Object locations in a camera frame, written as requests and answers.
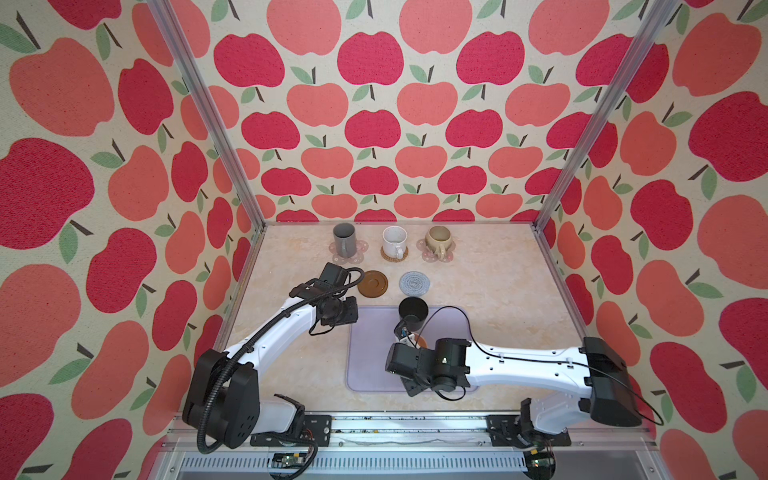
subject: mug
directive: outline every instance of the mug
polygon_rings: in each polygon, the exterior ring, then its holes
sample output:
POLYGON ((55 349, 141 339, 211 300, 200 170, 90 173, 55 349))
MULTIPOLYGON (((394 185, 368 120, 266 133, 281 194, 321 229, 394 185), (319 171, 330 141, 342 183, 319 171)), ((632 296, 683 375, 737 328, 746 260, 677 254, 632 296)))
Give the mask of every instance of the mug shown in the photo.
POLYGON ((355 245, 355 226, 351 223, 339 223, 333 228, 333 241, 336 242, 336 253, 339 257, 350 258, 357 253, 355 245))
POLYGON ((387 227, 382 234, 384 237, 384 254, 390 258, 402 259, 406 252, 408 233, 403 227, 387 227))
POLYGON ((445 252, 453 243, 453 238, 451 238, 451 231, 447 228, 432 227, 427 232, 425 241, 427 247, 443 261, 445 260, 445 252))

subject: woven coaster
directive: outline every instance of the woven coaster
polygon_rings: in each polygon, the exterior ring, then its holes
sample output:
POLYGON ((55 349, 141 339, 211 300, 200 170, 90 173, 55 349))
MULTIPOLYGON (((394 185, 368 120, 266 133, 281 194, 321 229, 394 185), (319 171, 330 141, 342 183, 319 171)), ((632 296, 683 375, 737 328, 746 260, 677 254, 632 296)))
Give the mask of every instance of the woven coaster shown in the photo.
POLYGON ((403 260, 408 258, 408 247, 406 247, 406 251, 403 253, 402 258, 392 258, 392 257, 389 257, 386 253, 384 253, 384 247, 382 247, 381 253, 382 253, 382 258, 384 260, 386 260, 388 262, 392 262, 392 263, 398 263, 398 262, 402 262, 403 260))

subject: gray mug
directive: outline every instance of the gray mug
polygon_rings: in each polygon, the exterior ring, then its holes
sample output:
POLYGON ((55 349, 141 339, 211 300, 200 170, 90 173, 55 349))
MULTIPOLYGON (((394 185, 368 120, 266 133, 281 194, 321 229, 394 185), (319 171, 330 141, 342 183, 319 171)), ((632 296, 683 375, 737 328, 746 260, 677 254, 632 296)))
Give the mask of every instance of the gray mug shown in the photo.
POLYGON ((357 253, 355 245, 355 226, 351 223, 339 223, 333 228, 333 240, 336 242, 336 253, 339 257, 350 258, 357 253))

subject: coaster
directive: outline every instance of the coaster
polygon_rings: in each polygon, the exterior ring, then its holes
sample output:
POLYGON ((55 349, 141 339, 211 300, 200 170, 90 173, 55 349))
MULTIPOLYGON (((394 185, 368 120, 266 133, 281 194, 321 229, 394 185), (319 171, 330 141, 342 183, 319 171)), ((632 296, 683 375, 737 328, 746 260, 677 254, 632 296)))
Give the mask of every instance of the coaster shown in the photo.
POLYGON ((368 298, 376 298, 386 292, 389 287, 389 281, 386 275, 378 270, 368 270, 357 286, 357 290, 360 295, 367 296, 368 298))
POLYGON ((387 254, 386 254, 386 253, 384 253, 384 247, 382 247, 382 252, 381 252, 381 253, 382 253, 382 258, 383 258, 384 260, 386 260, 386 261, 388 261, 388 262, 392 262, 392 263, 398 263, 398 262, 402 262, 403 260, 405 260, 406 258, 408 258, 408 247, 406 247, 406 251, 403 253, 403 255, 402 255, 402 258, 392 258, 392 257, 388 257, 388 256, 387 256, 387 254))
POLYGON ((333 254, 333 258, 331 259, 331 261, 334 262, 336 265, 344 265, 345 263, 351 263, 352 265, 360 265, 365 258, 363 254, 368 250, 368 242, 357 240, 355 242, 355 247, 357 247, 357 252, 355 252, 355 254, 349 258, 345 258, 345 257, 341 257, 336 252, 336 242, 331 242, 331 244, 328 246, 328 251, 333 254))
POLYGON ((429 291, 429 278, 421 272, 408 272, 400 277, 400 290, 407 296, 421 296, 429 291))
MULTIPOLYGON (((437 255, 435 255, 429 247, 427 247, 426 240, 423 238, 416 242, 416 248, 421 250, 422 252, 422 260, 424 260, 427 263, 434 263, 439 260, 437 255)), ((453 261, 453 250, 456 250, 456 240, 453 240, 453 243, 451 243, 451 246, 448 247, 448 249, 445 251, 445 259, 440 260, 443 263, 448 263, 450 261, 453 261)))

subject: beige mug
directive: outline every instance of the beige mug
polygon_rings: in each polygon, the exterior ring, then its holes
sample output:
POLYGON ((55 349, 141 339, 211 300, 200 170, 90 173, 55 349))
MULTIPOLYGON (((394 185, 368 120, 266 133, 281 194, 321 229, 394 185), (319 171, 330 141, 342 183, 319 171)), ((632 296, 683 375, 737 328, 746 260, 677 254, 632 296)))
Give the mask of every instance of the beige mug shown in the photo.
POLYGON ((451 231, 445 227, 432 227, 425 238, 427 247, 443 261, 448 248, 453 244, 451 231))

